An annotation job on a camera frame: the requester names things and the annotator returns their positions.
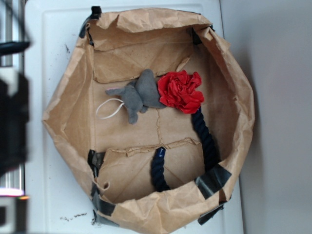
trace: white surface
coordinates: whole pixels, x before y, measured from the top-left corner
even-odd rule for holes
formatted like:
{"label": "white surface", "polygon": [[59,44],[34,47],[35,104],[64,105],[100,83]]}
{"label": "white surface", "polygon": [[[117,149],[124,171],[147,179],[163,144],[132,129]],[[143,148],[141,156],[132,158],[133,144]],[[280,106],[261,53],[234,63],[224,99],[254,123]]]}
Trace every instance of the white surface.
{"label": "white surface", "polygon": [[0,233],[11,234],[16,227],[16,198],[0,197],[0,207],[5,208],[5,224],[0,226]]}
{"label": "white surface", "polygon": [[312,231],[312,1],[221,0],[225,39],[252,82],[241,173],[246,234]]}
{"label": "white surface", "polygon": [[11,97],[18,91],[19,74],[13,67],[0,67],[0,79],[8,86],[8,95]]}
{"label": "white surface", "polygon": [[[198,12],[214,22],[222,35],[218,0],[158,1],[150,4],[133,1],[30,0],[26,5],[26,23],[33,45],[26,53],[25,71],[31,84],[31,121],[29,123],[29,162],[26,164],[26,193],[30,195],[29,233],[96,234],[134,233],[122,228],[91,225],[93,206],[76,183],[67,165],[56,151],[41,123],[53,91],[64,73],[84,20],[91,6],[100,5],[104,12],[139,7],[168,7]],[[176,231],[185,233],[242,234],[239,185],[237,184],[225,210],[220,211],[204,226],[197,221]]]}

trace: paper bag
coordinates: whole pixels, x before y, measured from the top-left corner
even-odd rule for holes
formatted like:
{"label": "paper bag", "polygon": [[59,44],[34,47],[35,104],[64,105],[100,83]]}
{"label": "paper bag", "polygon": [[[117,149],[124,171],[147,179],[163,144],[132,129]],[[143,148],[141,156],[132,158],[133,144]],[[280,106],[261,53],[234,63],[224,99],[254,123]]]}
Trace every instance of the paper bag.
{"label": "paper bag", "polygon": [[[93,8],[43,123],[99,221],[166,234],[231,198],[252,140],[254,97],[229,43],[211,25],[191,12],[145,8],[102,14]],[[147,68],[155,77],[182,69],[202,77],[201,110],[221,160],[211,170],[204,170],[191,115],[150,108],[138,114],[136,125],[128,123],[125,108],[109,119],[96,117],[97,107],[110,98],[106,89],[123,87]],[[118,105],[107,104],[100,114]],[[164,176],[171,187],[161,193],[150,179],[160,146],[167,149]],[[89,150],[105,152],[96,172],[88,164]]]}

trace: gray stuffed mouse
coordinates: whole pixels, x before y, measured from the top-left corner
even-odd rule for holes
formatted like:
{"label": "gray stuffed mouse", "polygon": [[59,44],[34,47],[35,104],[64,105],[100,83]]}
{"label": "gray stuffed mouse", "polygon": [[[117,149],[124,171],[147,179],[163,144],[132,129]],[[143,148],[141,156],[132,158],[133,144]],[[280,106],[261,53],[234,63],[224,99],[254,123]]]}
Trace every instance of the gray stuffed mouse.
{"label": "gray stuffed mouse", "polygon": [[159,102],[160,95],[154,79],[153,71],[144,70],[138,80],[131,81],[123,88],[112,88],[105,91],[107,95],[119,95],[127,108],[129,123],[135,124],[138,116],[137,112],[145,113],[149,107],[165,108]]}

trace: navy rope handle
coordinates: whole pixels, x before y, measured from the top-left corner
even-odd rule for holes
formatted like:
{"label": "navy rope handle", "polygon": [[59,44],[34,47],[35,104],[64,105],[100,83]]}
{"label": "navy rope handle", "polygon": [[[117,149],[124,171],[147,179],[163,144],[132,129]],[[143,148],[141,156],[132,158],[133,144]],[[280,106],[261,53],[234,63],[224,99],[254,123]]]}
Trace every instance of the navy rope handle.
{"label": "navy rope handle", "polygon": [[156,191],[158,192],[170,190],[164,177],[165,153],[166,153],[165,148],[163,147],[158,148],[152,160],[152,170],[151,170],[152,181],[156,188]]}
{"label": "navy rope handle", "polygon": [[[204,116],[199,108],[195,114],[192,114],[192,124],[194,130],[197,132],[200,141],[203,146],[205,171],[210,170],[219,161],[219,157],[215,148],[215,141],[206,126]],[[165,163],[165,153],[166,150],[160,147],[156,150],[156,154],[152,160],[152,182],[156,188],[156,191],[162,192],[169,190],[170,187],[167,185],[164,177],[164,163]]]}
{"label": "navy rope handle", "polygon": [[206,126],[201,108],[199,108],[195,114],[192,114],[192,123],[203,146],[205,171],[209,171],[220,162],[220,159],[215,148],[215,141],[209,132],[209,128]]}

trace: red fabric flower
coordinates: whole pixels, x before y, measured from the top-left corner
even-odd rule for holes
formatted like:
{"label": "red fabric flower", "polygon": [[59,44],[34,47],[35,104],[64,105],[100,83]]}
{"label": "red fabric flower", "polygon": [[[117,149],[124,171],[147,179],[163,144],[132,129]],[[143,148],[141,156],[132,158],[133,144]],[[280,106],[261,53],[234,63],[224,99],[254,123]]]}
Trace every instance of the red fabric flower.
{"label": "red fabric flower", "polygon": [[194,114],[204,101],[203,93],[195,90],[200,84],[201,77],[197,72],[193,75],[188,75],[184,70],[168,72],[158,81],[159,101],[185,114]]}

